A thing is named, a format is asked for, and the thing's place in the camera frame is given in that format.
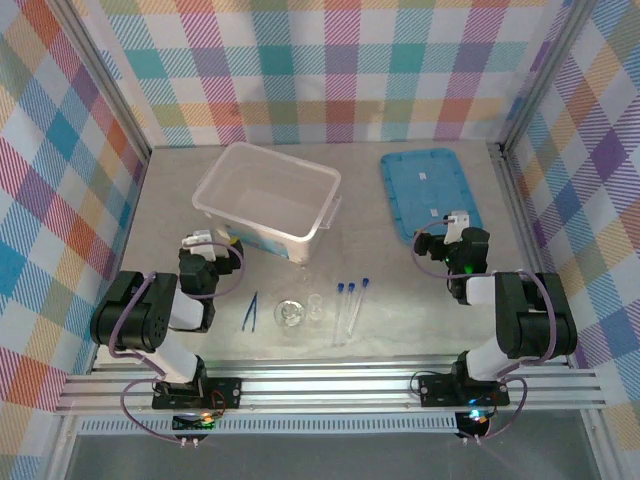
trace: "gray floor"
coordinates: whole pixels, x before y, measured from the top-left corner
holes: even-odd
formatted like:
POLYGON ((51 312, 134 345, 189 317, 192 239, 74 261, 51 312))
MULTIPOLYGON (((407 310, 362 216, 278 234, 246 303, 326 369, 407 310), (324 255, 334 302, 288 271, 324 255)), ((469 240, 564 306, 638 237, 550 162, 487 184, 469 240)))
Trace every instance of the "gray floor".
POLYGON ((206 442, 194 451, 143 436, 80 437, 67 479, 600 478, 574 412, 526 412, 512 430, 486 442, 490 451, 433 434, 236 435, 206 442))
MULTIPOLYGON (((491 306, 460 307, 446 282, 419 272, 410 248, 395 231, 380 174, 380 158, 390 152, 445 147, 455 151, 491 233, 490 269, 521 268, 518 243, 509 220, 486 144, 471 142, 399 142, 269 147, 294 157, 336 168, 342 175, 342 205, 325 232, 311 263, 302 268, 247 247, 247 274, 231 294, 216 300, 214 327, 207 335, 176 333, 205 360, 311 359, 458 354, 483 344, 495 330, 491 306), (345 345, 332 346, 335 289, 338 282, 371 279, 358 327, 345 345), (257 328, 242 332, 242 319, 258 294, 257 328), (303 304, 312 293, 325 299, 325 318, 299 335, 285 336, 273 316, 282 300, 303 304)), ((144 273, 177 272, 180 240, 214 224, 195 210, 191 196, 204 172, 224 147, 156 149, 149 164, 127 243, 122 268, 144 273)), ((424 260, 446 273, 444 264, 424 260)), ((235 275, 222 277, 227 288, 235 275)), ((101 349, 98 363, 113 362, 101 349)))

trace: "black mounting plate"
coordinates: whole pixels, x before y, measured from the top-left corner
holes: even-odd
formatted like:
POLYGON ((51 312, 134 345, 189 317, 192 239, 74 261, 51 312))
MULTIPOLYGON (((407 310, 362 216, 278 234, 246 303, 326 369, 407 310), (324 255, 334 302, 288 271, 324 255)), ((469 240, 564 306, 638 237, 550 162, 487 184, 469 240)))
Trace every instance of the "black mounting plate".
POLYGON ((154 392, 151 408, 154 410, 237 410, 242 397, 242 379, 235 377, 207 377, 202 381, 203 396, 189 396, 154 392))
POLYGON ((422 407, 505 407, 509 405, 509 392, 500 391, 501 386, 498 382, 482 382, 482 385, 465 388, 452 374, 418 377, 422 407))

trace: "test tube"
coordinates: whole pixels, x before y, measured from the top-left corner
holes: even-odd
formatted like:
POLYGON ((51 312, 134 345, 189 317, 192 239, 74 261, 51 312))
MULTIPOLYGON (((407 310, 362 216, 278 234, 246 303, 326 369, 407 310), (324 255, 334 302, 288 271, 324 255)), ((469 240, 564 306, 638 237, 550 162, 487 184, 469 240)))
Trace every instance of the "test tube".
MULTIPOLYGON (((353 291, 355 289, 356 289, 356 284, 351 282, 349 284, 349 287, 348 287, 348 290, 347 290, 348 291, 347 298, 345 299, 346 308, 341 311, 341 314, 343 315, 343 319, 340 320, 340 326, 343 329, 346 329, 348 327, 348 325, 349 325, 349 318, 351 317, 351 304, 352 304, 352 301, 353 301, 353 291)), ((341 333, 341 335, 339 335, 339 337, 340 337, 339 338, 339 344, 342 345, 342 344, 345 343, 344 342, 344 340, 345 340, 345 338, 344 338, 345 335, 344 334, 346 333, 346 331, 343 331, 343 332, 340 332, 340 333, 341 333)))
POLYGON ((364 291, 367 289, 367 285, 369 285, 369 279, 365 277, 362 279, 362 289, 358 294, 358 300, 356 301, 356 306, 353 309, 353 315, 351 315, 351 321, 349 322, 349 328, 347 329, 347 335, 349 335, 349 338, 353 335, 353 329, 356 326, 358 312, 360 311, 360 305, 362 304, 362 298, 364 297, 364 291))
POLYGON ((340 330, 340 309, 342 307, 342 292, 344 291, 344 283, 338 284, 336 291, 336 320, 333 325, 333 341, 331 344, 335 347, 338 345, 338 331, 340 330))
POLYGON ((322 308, 322 296, 314 293, 309 295, 307 299, 307 320, 310 323, 318 324, 324 318, 324 309, 322 308))

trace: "colorful plaid backdrop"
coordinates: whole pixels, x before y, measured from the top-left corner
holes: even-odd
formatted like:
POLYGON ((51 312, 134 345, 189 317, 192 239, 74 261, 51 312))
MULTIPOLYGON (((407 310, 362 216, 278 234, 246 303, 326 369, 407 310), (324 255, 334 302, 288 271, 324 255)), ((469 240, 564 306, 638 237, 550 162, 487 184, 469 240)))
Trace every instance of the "colorful plaid backdrop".
POLYGON ((496 139, 571 0, 75 0, 150 141, 496 139))
POLYGON ((640 474, 640 1, 600 0, 516 149, 544 262, 640 474))
POLYGON ((0 7, 0 479, 31 479, 143 164, 45 0, 0 7))

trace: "white table surface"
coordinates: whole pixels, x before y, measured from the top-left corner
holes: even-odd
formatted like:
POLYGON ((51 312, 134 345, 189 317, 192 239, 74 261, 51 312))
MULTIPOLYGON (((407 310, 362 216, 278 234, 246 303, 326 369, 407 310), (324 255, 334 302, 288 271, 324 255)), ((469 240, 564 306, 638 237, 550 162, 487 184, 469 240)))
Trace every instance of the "white table surface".
MULTIPOLYGON (((207 334, 179 333, 185 347, 205 360, 312 359, 348 356, 457 354, 473 348, 494 331, 493 307, 460 306, 445 281, 419 272, 410 249, 395 231, 382 183, 380 159, 391 152, 451 148, 457 154, 491 234, 490 269, 523 265, 494 167, 484 142, 408 142, 337 145, 287 145, 273 150, 336 168, 342 174, 341 209, 306 267, 245 247, 246 276, 232 294, 216 299, 207 334), (331 346, 335 288, 338 282, 367 289, 354 336, 331 346), (249 303, 258 291, 256 332, 241 331, 249 303), (275 306, 285 299, 303 304, 312 293, 325 300, 320 328, 305 327, 296 338, 283 335, 274 321, 275 306)), ((122 269, 178 273, 180 240, 211 228, 191 204, 196 184, 224 147, 157 149, 150 161, 135 212, 122 269)), ((442 263, 423 259, 434 271, 442 263)), ((221 277, 219 289, 234 281, 221 277)), ((105 352, 99 354, 105 361, 105 352)))

